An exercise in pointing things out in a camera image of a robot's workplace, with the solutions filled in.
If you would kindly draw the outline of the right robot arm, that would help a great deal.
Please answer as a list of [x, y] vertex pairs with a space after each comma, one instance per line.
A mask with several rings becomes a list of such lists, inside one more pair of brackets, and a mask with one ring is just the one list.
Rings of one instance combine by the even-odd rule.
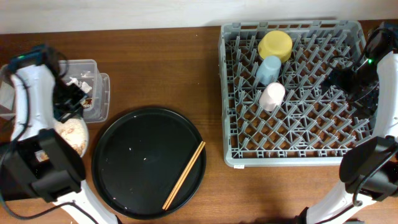
[[348, 95], [354, 115], [368, 119], [373, 131], [343, 156], [338, 183], [294, 223], [345, 223], [397, 196], [397, 25], [382, 22], [373, 29], [361, 55], [346, 68], [333, 67], [322, 91], [331, 86]]

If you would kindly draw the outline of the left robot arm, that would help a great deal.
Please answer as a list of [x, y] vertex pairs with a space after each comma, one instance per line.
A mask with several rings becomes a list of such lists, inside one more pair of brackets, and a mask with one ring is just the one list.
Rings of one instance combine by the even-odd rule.
[[86, 182], [80, 155], [55, 130], [83, 114], [86, 93], [67, 85], [61, 69], [62, 53], [46, 44], [11, 58], [4, 74], [15, 88], [16, 116], [11, 140], [1, 145], [1, 172], [17, 185], [17, 197], [42, 198], [54, 206], [35, 215], [22, 216], [1, 197], [3, 209], [19, 220], [32, 220], [64, 209], [78, 223], [120, 223], [97, 199]]

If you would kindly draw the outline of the blue cup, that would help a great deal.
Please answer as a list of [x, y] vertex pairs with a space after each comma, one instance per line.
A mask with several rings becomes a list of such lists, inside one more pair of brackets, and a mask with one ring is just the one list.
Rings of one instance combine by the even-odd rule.
[[281, 65], [282, 62], [280, 61], [279, 57], [274, 55], [266, 57], [256, 72], [259, 82], [263, 85], [276, 82], [279, 77]]

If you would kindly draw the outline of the pink cup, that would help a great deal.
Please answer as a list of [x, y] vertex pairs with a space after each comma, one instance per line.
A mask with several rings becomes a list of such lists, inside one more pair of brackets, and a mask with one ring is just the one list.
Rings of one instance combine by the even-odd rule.
[[285, 88], [282, 84], [274, 82], [267, 85], [262, 92], [259, 105], [266, 111], [272, 112], [277, 106], [282, 104], [285, 96]]

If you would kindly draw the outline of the yellow bowl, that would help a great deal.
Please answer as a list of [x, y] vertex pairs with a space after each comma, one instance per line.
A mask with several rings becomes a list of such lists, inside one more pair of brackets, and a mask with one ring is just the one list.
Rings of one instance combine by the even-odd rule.
[[262, 38], [257, 48], [262, 59], [276, 56], [282, 63], [285, 63], [291, 56], [293, 40], [287, 33], [273, 30]]

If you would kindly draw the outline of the gold foil wrapper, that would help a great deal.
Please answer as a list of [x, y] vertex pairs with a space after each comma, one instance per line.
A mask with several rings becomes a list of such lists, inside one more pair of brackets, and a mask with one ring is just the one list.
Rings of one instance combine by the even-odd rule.
[[83, 107], [84, 109], [91, 108], [91, 106], [92, 106], [92, 101], [93, 101], [92, 98], [86, 98], [86, 99], [81, 103], [81, 105], [82, 105], [82, 107]]

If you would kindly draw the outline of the white tissue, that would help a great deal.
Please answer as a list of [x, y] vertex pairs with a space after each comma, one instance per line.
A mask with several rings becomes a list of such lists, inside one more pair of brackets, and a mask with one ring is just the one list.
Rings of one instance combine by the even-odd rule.
[[93, 87], [87, 84], [87, 82], [81, 82], [77, 78], [72, 78], [70, 77], [70, 81], [67, 83], [67, 85], [72, 85], [75, 84], [78, 86], [84, 93], [89, 93]]

